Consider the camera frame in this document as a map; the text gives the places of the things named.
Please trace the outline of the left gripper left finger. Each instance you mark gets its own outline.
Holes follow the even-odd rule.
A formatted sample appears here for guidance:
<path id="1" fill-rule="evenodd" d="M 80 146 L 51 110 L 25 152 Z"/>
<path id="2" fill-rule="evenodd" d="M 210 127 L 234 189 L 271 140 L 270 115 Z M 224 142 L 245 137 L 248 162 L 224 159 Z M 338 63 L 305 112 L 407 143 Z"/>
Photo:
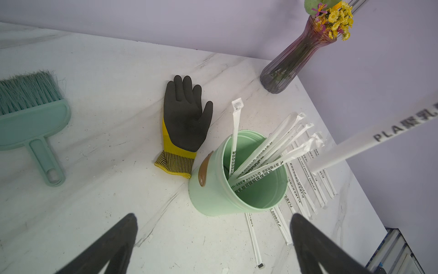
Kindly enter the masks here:
<path id="1" fill-rule="evenodd" d="M 105 269 L 106 274 L 125 274 L 137 233 L 137 218 L 129 213 L 57 273 L 98 274 Z"/>

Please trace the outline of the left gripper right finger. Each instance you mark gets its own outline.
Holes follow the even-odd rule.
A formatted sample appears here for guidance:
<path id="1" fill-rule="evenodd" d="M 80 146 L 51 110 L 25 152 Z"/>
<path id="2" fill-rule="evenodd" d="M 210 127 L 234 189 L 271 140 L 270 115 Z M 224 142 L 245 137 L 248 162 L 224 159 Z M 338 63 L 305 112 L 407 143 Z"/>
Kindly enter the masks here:
<path id="1" fill-rule="evenodd" d="M 368 274 L 369 271 L 345 253 L 299 213 L 292 216 L 290 233 L 303 274 Z"/>

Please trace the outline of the straw eleventh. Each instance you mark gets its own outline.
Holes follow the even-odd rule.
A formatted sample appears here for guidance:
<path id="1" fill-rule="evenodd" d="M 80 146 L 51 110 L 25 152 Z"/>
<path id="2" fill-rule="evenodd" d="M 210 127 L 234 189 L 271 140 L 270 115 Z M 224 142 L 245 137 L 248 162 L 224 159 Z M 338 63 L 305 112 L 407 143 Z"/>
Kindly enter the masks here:
<path id="1" fill-rule="evenodd" d="M 438 117 L 438 93 L 414 103 L 393 117 L 380 121 L 357 135 L 339 143 L 336 147 L 320 154 L 308 164 L 309 171 L 317 173 L 341 161 L 360 154 L 409 130 Z"/>

